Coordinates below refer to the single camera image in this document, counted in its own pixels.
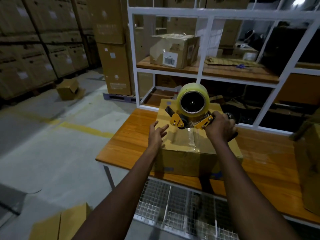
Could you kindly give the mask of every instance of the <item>wooden tabletop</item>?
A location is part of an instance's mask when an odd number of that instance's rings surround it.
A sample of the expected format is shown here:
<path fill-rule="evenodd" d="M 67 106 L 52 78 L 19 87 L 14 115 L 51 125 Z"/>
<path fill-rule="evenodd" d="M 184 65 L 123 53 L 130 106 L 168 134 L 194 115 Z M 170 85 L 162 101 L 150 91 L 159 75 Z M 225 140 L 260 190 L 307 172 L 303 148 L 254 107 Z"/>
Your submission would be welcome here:
<path fill-rule="evenodd" d="M 149 125 L 157 113 L 136 109 L 96 157 L 97 161 L 131 169 L 148 145 Z M 259 190 L 283 214 L 320 223 L 320 217 L 303 208 L 293 142 L 286 136 L 249 129 L 236 138 L 244 156 L 243 168 Z M 203 190 L 197 177 L 150 174 L 166 181 Z M 215 194 L 226 196 L 223 181 L 210 180 Z"/>
<path fill-rule="evenodd" d="M 177 69 L 174 67 L 150 64 L 150 57 L 148 56 L 142 61 L 138 62 L 137 67 L 168 72 L 198 74 L 199 60 L 196 61 L 192 66 L 187 66 L 183 69 Z M 235 66 L 204 64 L 202 74 L 204 76 L 218 76 L 224 78 L 233 78 L 272 84 L 277 84 L 279 82 L 279 77 L 265 67 L 246 67 L 245 69 L 240 69 L 236 68 Z"/>

